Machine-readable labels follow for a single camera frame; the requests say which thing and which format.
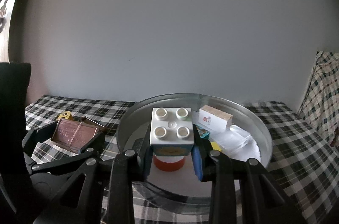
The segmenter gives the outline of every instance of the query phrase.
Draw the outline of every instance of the metal screw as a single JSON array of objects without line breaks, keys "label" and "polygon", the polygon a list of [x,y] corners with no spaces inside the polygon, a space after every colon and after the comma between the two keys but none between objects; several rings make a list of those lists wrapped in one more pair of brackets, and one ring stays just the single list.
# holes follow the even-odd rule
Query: metal screw
[{"label": "metal screw", "polygon": [[86,164],[88,166],[92,166],[96,163],[97,161],[94,159],[94,158],[89,158],[87,161],[86,161]]},{"label": "metal screw", "polygon": [[249,164],[252,166],[256,166],[259,163],[259,161],[255,158],[250,158],[249,159]]},{"label": "metal screw", "polygon": [[135,151],[132,150],[132,149],[128,149],[128,150],[125,151],[125,155],[127,157],[132,157],[132,156],[134,156],[134,154],[135,154]]},{"label": "metal screw", "polygon": [[220,151],[211,150],[210,155],[213,156],[213,157],[218,157],[220,155]]}]

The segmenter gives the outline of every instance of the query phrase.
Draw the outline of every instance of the clear plastic bag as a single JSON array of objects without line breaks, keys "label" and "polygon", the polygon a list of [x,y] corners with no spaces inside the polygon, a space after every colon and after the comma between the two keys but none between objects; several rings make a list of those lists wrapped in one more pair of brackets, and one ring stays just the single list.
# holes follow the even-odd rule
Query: clear plastic bag
[{"label": "clear plastic bag", "polygon": [[241,148],[253,141],[251,134],[237,125],[231,125],[224,132],[211,131],[210,137],[225,150],[228,156],[236,154]]}]

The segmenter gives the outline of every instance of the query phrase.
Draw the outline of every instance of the yellow object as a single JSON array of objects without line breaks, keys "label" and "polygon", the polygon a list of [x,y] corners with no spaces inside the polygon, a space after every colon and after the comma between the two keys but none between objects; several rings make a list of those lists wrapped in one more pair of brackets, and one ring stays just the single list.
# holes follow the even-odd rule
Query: yellow object
[{"label": "yellow object", "polygon": [[74,121],[74,119],[72,117],[72,113],[70,111],[65,111],[65,112],[60,113],[57,120],[59,121],[61,118],[65,118],[65,119]]},{"label": "yellow object", "polygon": [[221,148],[216,142],[211,142],[212,148],[216,151],[221,151]]}]

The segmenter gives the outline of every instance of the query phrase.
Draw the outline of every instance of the plaid tablecloth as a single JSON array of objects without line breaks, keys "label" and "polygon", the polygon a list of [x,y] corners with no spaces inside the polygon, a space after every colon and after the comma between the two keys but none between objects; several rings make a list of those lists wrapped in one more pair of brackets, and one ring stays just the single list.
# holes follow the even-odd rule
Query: plaid tablecloth
[{"label": "plaid tablecloth", "polygon": [[318,52],[299,116],[329,144],[339,128],[339,53]]},{"label": "plaid tablecloth", "polygon": [[[118,153],[116,129],[122,115],[134,102],[72,99],[43,96],[26,108],[27,129],[51,123],[63,111],[76,118],[88,116],[106,125],[103,160]],[[318,223],[339,197],[339,156],[306,122],[283,103],[246,104],[262,119],[273,140],[273,154],[268,170],[301,210],[308,223]],[[39,164],[75,154],[61,149],[50,140],[39,143],[32,158]],[[172,213],[145,200],[133,191],[136,223],[207,223],[207,215]],[[107,207],[104,196],[103,209]]]}]

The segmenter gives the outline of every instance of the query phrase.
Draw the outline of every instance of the white wall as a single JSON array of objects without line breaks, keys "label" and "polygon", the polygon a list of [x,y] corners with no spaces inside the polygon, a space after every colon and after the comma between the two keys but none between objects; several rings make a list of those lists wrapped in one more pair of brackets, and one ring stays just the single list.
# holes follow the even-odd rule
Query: white wall
[{"label": "white wall", "polygon": [[11,30],[21,60],[32,63],[31,101],[193,92],[283,101],[295,110],[316,51],[339,51],[339,0],[19,4]]}]

